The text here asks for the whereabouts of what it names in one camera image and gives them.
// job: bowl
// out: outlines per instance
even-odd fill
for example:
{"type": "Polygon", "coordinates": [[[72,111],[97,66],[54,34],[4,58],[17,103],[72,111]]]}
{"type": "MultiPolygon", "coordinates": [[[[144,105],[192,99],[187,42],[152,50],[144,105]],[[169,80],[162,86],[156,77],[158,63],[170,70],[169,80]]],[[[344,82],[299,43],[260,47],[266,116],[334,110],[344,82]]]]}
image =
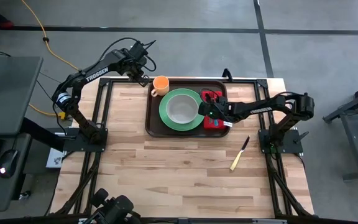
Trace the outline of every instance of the bowl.
{"type": "Polygon", "coordinates": [[[189,95],[179,94],[172,97],[167,103],[169,119],[178,124],[187,124],[193,121],[198,114],[198,104],[189,95]]]}

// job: concrete floor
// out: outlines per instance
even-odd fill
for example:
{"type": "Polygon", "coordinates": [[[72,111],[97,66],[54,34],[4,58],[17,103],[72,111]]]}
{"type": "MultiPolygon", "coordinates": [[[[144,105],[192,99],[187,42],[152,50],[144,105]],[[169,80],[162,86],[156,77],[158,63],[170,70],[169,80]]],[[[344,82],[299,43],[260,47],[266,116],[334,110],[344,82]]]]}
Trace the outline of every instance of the concrete floor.
{"type": "MultiPolygon", "coordinates": [[[[258,28],[252,0],[27,0],[48,26],[258,28]]],[[[260,0],[266,29],[358,30],[358,0],[260,0]]],[[[0,0],[0,12],[17,25],[37,25],[19,0],[0,0]]],[[[150,56],[158,65],[150,75],[218,77],[229,68],[237,77],[266,77],[259,34],[166,32],[48,32],[50,45],[78,67],[92,64],[112,41],[135,37],[157,39],[150,56]]],[[[345,184],[342,175],[356,163],[339,120],[325,124],[324,115],[349,101],[358,90],[358,35],[267,35],[274,77],[284,78],[288,91],[307,91],[316,103],[313,119],[300,123],[306,174],[315,214],[358,221],[358,181],[345,184]]],[[[123,42],[117,48],[128,47],[123,42]]],[[[0,50],[14,56],[41,56],[42,72],[64,80],[72,68],[51,56],[37,31],[0,30],[0,50]]],[[[49,93],[57,83],[40,76],[49,93]]],[[[31,103],[51,111],[50,100],[37,86],[31,103]]],[[[29,109],[26,116],[45,127],[53,118],[29,109]]],[[[0,218],[43,215],[55,176],[37,176],[51,184],[30,185],[44,197],[30,198],[0,218]]]]}

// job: wooden tabletop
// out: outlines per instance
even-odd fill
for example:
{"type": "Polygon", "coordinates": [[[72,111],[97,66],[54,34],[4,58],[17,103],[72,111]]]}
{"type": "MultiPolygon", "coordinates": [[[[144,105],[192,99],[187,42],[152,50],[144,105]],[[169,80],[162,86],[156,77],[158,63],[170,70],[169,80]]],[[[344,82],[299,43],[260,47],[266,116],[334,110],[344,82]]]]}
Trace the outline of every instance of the wooden tabletop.
{"type": "MultiPolygon", "coordinates": [[[[229,101],[255,101],[252,85],[226,86],[229,101]]],[[[270,96],[285,91],[283,79],[268,79],[268,88],[270,96]]],[[[98,81],[83,89],[80,110],[89,119],[97,89],[98,81]]],[[[108,146],[102,154],[96,190],[106,189],[109,197],[127,196],[142,217],[273,217],[265,157],[257,139],[257,115],[235,124],[223,138],[153,138],[145,130],[146,104],[147,88],[132,83],[114,84],[107,122],[108,146]],[[248,135],[248,146],[237,168],[230,172],[248,135]]],[[[103,106],[99,111],[101,119],[103,106]]],[[[279,122],[284,114],[274,112],[274,116],[279,122]]],[[[75,152],[63,161],[51,212],[61,208],[76,189],[83,157],[83,152],[75,152]]],[[[289,189],[313,213],[299,158],[283,154],[283,164],[289,189]]],[[[280,190],[278,194],[284,211],[280,190]]]]}

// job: mug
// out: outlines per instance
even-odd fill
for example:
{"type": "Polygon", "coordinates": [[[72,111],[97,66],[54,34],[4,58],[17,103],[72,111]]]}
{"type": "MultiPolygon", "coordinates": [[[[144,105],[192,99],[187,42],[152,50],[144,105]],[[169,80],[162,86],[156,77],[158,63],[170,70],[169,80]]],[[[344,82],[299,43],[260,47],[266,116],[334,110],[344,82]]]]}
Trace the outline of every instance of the mug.
{"type": "Polygon", "coordinates": [[[169,92],[169,79],[165,76],[155,77],[153,81],[154,89],[151,91],[152,97],[163,96],[169,92]]]}

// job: computer mouse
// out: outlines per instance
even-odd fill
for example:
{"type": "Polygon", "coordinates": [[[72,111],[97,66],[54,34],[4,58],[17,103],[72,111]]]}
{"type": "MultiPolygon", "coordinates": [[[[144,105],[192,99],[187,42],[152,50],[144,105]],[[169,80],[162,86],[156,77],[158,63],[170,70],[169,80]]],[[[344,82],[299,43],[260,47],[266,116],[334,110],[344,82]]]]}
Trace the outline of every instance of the computer mouse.
{"type": "Polygon", "coordinates": [[[18,151],[10,149],[4,152],[0,158],[0,177],[11,178],[16,170],[18,151]]]}

